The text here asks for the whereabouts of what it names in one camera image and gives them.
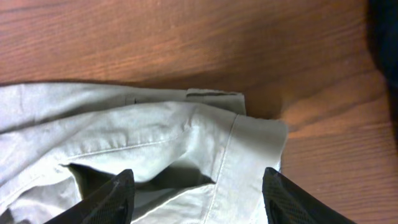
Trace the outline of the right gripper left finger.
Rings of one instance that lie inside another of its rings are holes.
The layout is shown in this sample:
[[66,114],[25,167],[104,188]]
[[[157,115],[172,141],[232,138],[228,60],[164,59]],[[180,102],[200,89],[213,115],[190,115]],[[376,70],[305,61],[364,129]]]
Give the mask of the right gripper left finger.
[[134,211],[134,173],[125,169],[72,208],[45,224],[130,224]]

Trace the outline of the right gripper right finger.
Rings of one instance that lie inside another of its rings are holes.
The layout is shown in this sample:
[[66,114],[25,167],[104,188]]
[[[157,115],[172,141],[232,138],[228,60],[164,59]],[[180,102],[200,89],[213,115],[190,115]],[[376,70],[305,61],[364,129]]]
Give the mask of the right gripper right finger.
[[262,194],[269,224],[355,224],[271,167]]

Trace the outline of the khaki green shorts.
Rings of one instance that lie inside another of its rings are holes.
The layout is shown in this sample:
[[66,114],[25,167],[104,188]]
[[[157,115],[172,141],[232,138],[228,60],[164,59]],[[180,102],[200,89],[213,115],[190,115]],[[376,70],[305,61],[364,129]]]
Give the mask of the khaki green shorts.
[[287,126],[244,96],[87,83],[1,88],[1,222],[45,223],[126,169],[133,223],[265,223]]

